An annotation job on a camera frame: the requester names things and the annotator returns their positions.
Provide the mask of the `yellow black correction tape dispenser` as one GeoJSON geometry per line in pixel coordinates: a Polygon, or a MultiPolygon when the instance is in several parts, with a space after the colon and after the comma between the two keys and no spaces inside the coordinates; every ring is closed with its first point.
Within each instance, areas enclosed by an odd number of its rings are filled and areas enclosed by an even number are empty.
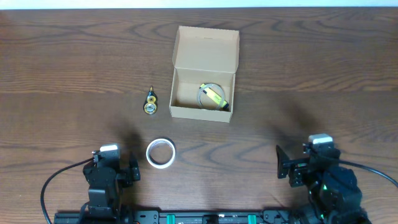
{"type": "Polygon", "coordinates": [[[151,86],[148,91],[148,94],[146,96],[146,100],[145,100],[144,106],[143,106],[143,110],[144,110],[145,114],[152,115],[152,114],[156,113],[157,102],[158,102],[158,97],[154,93],[153,86],[151,86]]]}

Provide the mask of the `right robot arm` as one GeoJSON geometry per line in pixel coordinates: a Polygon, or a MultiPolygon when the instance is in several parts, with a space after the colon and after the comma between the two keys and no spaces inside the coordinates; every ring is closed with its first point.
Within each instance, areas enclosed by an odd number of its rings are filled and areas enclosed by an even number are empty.
{"type": "Polygon", "coordinates": [[[290,223],[363,224],[370,220],[361,208],[362,192],[351,169],[339,165],[340,150],[332,142],[303,145],[307,158],[290,159],[280,146],[277,177],[291,187],[304,186],[308,204],[289,214],[290,223]]]}

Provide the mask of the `brown cardboard box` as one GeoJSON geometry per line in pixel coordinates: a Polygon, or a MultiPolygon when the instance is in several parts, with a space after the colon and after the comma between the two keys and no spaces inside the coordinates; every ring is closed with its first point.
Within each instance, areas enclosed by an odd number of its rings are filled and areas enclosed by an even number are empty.
{"type": "Polygon", "coordinates": [[[234,86],[239,65],[239,31],[179,26],[173,54],[174,75],[169,109],[174,118],[228,123],[233,114],[234,86]],[[202,84],[228,104],[226,109],[204,93],[202,84]]]}

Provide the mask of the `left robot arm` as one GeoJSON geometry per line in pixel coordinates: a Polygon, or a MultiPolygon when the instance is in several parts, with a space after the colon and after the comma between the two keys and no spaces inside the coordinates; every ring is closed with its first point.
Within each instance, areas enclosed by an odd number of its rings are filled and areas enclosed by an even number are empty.
{"type": "Polygon", "coordinates": [[[129,166],[121,169],[118,161],[104,166],[91,161],[84,166],[83,174],[89,183],[87,216],[112,221],[125,216],[121,196],[123,189],[141,179],[138,162],[131,159],[129,166]]]}

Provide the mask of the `white tape roll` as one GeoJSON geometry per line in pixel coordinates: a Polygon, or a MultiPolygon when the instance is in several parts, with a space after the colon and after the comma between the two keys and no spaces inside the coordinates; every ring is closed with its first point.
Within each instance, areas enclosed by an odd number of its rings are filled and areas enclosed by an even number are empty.
{"type": "Polygon", "coordinates": [[[146,149],[148,163],[156,169],[170,167],[176,158],[175,144],[171,139],[158,138],[149,143],[146,149]]]}

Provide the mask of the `black aluminium mounting rail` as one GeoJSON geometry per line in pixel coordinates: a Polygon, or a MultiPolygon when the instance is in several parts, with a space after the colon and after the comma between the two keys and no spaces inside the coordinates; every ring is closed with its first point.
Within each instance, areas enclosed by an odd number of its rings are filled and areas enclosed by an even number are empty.
{"type": "Polygon", "coordinates": [[[286,210],[264,210],[249,212],[158,212],[137,210],[120,217],[96,217],[88,212],[56,213],[56,224],[73,223],[130,223],[130,224],[286,224],[292,223],[286,210]]]}

